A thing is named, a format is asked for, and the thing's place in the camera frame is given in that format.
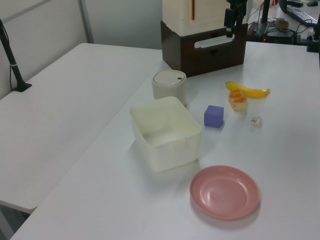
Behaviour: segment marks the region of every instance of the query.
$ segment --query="white plastic container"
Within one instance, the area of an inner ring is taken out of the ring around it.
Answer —
[[[130,108],[139,149],[155,172],[198,159],[202,128],[174,96]]]
[[[250,7],[248,3],[243,23],[252,8],[252,3]],[[224,28],[227,8],[230,3],[226,0],[162,0],[162,21],[183,37]]]

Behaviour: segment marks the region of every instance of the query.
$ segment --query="gray wall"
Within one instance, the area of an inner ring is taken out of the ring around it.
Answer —
[[[48,1],[4,22],[4,27],[25,81],[76,45],[87,42],[78,0]],[[0,99],[11,92],[9,66],[4,48],[0,44]]]
[[[162,0],[82,0],[95,44],[161,49]]]

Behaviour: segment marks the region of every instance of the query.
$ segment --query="dark brown box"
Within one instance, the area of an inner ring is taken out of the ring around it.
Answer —
[[[161,21],[162,58],[173,69],[187,77],[213,72],[244,63],[248,24],[233,30],[232,42],[206,48],[195,48],[202,40],[225,36],[226,28],[179,36]]]

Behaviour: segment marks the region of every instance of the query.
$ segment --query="plastic plate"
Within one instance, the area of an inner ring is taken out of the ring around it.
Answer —
[[[199,171],[190,184],[194,203],[206,214],[224,220],[242,218],[259,202],[255,181],[230,166],[210,166]]]

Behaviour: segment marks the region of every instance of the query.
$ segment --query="purple cube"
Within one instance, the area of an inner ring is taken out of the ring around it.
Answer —
[[[224,110],[222,106],[209,105],[204,112],[204,125],[214,128],[220,128],[224,123]]]

